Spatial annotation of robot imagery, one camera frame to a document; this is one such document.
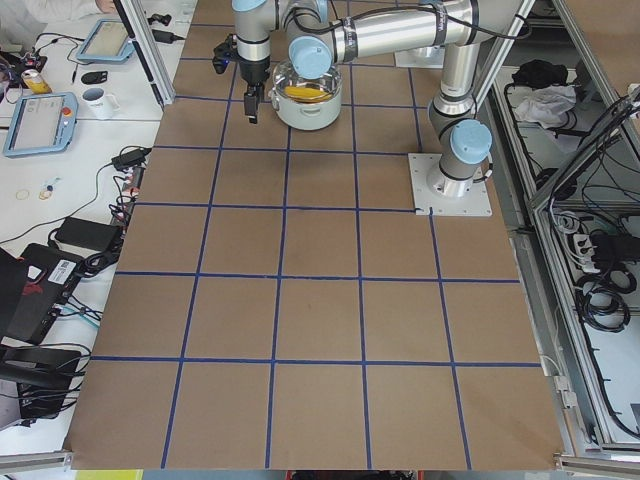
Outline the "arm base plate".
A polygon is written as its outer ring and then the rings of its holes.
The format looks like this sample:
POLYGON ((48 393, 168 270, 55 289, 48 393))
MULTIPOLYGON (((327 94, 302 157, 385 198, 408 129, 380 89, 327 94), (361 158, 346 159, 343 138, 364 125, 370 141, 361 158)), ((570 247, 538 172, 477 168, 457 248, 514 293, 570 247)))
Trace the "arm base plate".
POLYGON ((414 212, 422 216, 490 217, 492 208, 480 165, 467 180, 453 180, 440 170, 441 154, 408 155, 414 212))

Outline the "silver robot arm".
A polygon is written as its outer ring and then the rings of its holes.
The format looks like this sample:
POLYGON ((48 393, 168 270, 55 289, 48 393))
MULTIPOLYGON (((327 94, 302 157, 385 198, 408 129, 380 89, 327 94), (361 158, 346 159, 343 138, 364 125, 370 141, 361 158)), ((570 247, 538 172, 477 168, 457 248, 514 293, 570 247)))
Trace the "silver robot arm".
POLYGON ((382 6, 329 20, 324 4, 294 2, 280 25, 289 37, 289 62, 297 76, 318 81, 338 63, 391 55, 400 68, 437 69, 438 91, 429 120, 442 157, 431 168, 431 190, 460 198, 492 173, 492 138, 475 116, 474 93, 480 44, 500 31, 484 1, 419 1, 382 6))
POLYGON ((233 1, 235 32, 213 50, 212 65, 217 74, 224 74, 231 62, 239 65, 247 84, 244 115, 251 124, 258 123, 259 105, 270 77, 270 35, 282 28, 287 5, 287 1, 233 1))

